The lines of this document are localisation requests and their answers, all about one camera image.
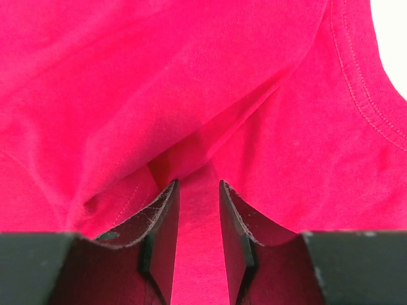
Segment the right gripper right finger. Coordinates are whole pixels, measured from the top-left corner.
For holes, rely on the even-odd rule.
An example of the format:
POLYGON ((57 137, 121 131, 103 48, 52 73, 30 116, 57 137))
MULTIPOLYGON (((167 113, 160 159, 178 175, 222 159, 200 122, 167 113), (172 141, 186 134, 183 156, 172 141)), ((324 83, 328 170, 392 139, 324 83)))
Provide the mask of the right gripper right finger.
POLYGON ((230 304, 301 304, 301 238, 219 183, 219 211, 230 304))

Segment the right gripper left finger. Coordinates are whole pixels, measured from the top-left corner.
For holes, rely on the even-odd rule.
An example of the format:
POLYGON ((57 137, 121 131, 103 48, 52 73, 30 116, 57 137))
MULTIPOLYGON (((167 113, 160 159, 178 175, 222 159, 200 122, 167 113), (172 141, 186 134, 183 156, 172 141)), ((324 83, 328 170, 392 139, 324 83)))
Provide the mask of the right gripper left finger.
POLYGON ((137 273, 161 304, 170 304, 179 223, 179 181, 95 241, 115 250, 138 248, 137 273))

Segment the magenta t shirt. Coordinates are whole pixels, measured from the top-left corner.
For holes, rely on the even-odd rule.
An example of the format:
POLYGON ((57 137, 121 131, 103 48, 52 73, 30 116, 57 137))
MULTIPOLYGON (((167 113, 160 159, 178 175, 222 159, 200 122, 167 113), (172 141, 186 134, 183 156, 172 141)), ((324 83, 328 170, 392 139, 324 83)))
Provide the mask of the magenta t shirt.
POLYGON ((173 304, 227 304, 218 185, 293 231, 406 228, 369 1, 2 1, 1 231, 96 237, 173 179, 173 304))

